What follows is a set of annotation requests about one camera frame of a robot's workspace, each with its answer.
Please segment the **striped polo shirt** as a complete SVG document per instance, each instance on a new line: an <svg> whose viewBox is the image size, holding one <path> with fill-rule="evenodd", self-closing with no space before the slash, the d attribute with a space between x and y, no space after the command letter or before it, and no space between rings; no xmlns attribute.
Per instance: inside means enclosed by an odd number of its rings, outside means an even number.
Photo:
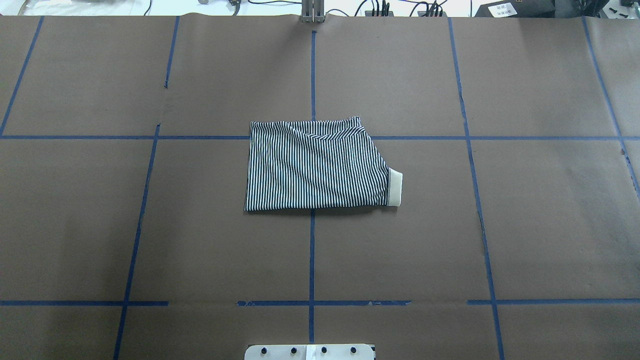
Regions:
<svg viewBox="0 0 640 360"><path fill-rule="evenodd" d="M358 116L254 121L247 159L246 212L402 204L403 174Z"/></svg>

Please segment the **black box with label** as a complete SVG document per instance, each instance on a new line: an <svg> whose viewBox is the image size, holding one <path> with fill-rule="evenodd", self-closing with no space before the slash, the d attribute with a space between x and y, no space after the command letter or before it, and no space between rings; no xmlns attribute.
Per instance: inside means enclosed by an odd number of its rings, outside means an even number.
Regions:
<svg viewBox="0 0 640 360"><path fill-rule="evenodd" d="M498 0L482 4L473 18L554 18L553 0Z"/></svg>

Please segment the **aluminium frame post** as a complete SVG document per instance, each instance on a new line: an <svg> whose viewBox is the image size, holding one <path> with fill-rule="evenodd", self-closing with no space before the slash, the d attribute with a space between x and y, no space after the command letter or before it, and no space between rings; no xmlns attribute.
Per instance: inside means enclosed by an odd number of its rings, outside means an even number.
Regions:
<svg viewBox="0 0 640 360"><path fill-rule="evenodd" d="M302 23L324 23L326 20L324 0L300 0Z"/></svg>

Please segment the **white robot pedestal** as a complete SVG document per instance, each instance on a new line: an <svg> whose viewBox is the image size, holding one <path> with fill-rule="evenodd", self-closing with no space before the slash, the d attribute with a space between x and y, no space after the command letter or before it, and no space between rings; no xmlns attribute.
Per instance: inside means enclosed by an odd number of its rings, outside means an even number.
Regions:
<svg viewBox="0 0 640 360"><path fill-rule="evenodd" d="M365 343L254 344L245 360L375 360L375 346Z"/></svg>

